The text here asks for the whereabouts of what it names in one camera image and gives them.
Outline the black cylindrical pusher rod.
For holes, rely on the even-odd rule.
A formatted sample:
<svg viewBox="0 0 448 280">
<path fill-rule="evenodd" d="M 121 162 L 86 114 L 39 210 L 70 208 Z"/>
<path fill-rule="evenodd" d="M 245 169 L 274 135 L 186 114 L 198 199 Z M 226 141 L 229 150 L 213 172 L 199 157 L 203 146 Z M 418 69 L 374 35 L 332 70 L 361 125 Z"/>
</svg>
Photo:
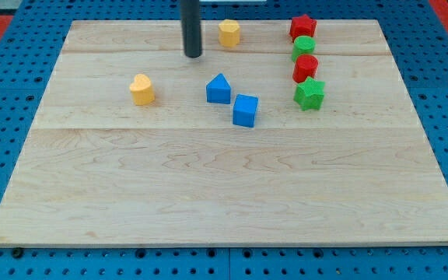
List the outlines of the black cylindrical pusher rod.
<svg viewBox="0 0 448 280">
<path fill-rule="evenodd" d="M 201 15 L 198 0 L 180 0 L 180 24 L 184 54 L 198 58 L 202 54 Z"/>
</svg>

